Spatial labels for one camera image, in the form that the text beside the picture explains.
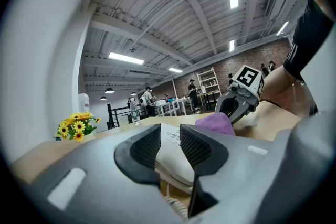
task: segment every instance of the plastic bottle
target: plastic bottle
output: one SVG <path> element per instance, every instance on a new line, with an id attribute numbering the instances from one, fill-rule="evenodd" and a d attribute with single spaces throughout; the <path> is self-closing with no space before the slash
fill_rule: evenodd
<path id="1" fill-rule="evenodd" d="M 134 98 L 131 98 L 130 110 L 134 126 L 139 126 L 140 125 L 139 110 Z"/>

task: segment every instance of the bottle label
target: bottle label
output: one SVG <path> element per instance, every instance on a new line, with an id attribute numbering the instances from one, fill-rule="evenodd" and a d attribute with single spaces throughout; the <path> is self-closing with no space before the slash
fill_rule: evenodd
<path id="1" fill-rule="evenodd" d="M 132 118 L 137 119 L 138 116 L 139 116 L 139 111 L 138 110 L 132 111 Z"/>

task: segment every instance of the purple cloth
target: purple cloth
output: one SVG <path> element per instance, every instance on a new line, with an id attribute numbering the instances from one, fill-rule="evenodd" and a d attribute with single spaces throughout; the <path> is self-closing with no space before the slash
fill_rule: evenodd
<path id="1" fill-rule="evenodd" d="M 228 135 L 236 135 L 233 131 L 230 119 L 224 113 L 215 113 L 201 120 L 197 120 L 195 126 L 210 129 Z"/>

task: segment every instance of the cup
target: cup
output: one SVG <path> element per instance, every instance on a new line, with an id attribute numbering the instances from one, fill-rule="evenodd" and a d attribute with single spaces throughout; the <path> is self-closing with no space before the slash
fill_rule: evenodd
<path id="1" fill-rule="evenodd" d="M 121 128 L 122 131 L 128 130 L 128 115 L 123 115 L 118 118 L 119 121 L 119 127 Z"/>

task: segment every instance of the black pants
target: black pants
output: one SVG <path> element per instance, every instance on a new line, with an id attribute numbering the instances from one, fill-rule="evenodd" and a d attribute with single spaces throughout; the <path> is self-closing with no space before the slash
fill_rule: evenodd
<path id="1" fill-rule="evenodd" d="M 192 96 L 190 96 L 190 98 L 193 100 L 194 107 L 198 108 L 198 98 L 197 98 L 197 96 L 196 95 L 192 95 Z"/>
<path id="2" fill-rule="evenodd" d="M 148 109 L 149 117 L 155 117 L 155 107 L 148 105 L 146 108 Z"/>

